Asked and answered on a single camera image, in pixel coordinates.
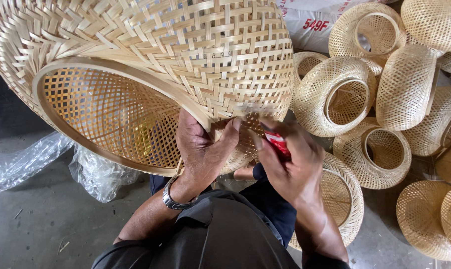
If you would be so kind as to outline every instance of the concrete floor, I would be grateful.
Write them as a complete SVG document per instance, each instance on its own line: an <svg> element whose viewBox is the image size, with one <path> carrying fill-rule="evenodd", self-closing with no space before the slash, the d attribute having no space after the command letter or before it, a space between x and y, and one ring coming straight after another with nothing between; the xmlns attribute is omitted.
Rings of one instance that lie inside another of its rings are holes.
<svg viewBox="0 0 451 269"><path fill-rule="evenodd" d="M443 74L440 78L440 85L451 84ZM0 78L0 153L24 149L52 131ZM325 149L332 142L320 140ZM23 184L0 193L0 269L90 268L151 196L149 177L143 174L136 183L123 186L113 201L98 202L72 179L68 170L72 156L70 150ZM414 158L410 174L400 185L381 191L362 189L365 216L347 248L351 268L451 269L451 262L435 261L410 246L396 221L399 193L416 180L435 180L432 166L431 158ZM240 185L231 180L221 184ZM63 245L69 243L58 254L62 240ZM300 252L288 250L300 264Z"/></svg>

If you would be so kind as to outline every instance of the wristwatch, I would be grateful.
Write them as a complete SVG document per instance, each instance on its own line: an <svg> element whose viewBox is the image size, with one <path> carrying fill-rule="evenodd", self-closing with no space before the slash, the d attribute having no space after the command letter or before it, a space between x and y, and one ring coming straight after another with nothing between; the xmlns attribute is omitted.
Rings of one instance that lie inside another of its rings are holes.
<svg viewBox="0 0 451 269"><path fill-rule="evenodd" d="M169 180L169 182L167 182L166 187L164 187L163 191L163 202L168 208L174 210L184 210L193 206L199 196L197 195L188 203L178 203L174 201L170 196L170 187L178 177L178 175L175 175Z"/></svg>

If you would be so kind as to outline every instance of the pile of lampshades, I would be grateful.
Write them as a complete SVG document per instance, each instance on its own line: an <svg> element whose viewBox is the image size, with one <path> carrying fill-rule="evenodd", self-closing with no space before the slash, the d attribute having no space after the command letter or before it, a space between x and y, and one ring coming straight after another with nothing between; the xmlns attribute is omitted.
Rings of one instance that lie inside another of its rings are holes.
<svg viewBox="0 0 451 269"><path fill-rule="evenodd" d="M329 50L293 54L268 0L0 1L3 79L55 129L123 166L181 172L180 108L214 140L224 120L246 117L222 174L257 156L246 130L262 132L258 113L281 121L291 106L310 133L335 136L322 190L348 245L363 219L360 186L395 186L412 154L451 145L451 87L434 79L437 63L451 72L451 0L405 0L401 16L355 6L332 28ZM366 118L372 106L377 116ZM443 177L448 167L443 157ZM451 242L451 192L443 197L449 241L433 244Z"/></svg>
<svg viewBox="0 0 451 269"><path fill-rule="evenodd" d="M294 54L299 123L335 136L334 156L364 188L399 184L412 155L439 155L437 174L451 184L451 87L436 87L440 68L451 73L451 0L405 0L401 14L357 5L335 23L329 51ZM451 261L451 185L411 184L396 214L410 244Z"/></svg>

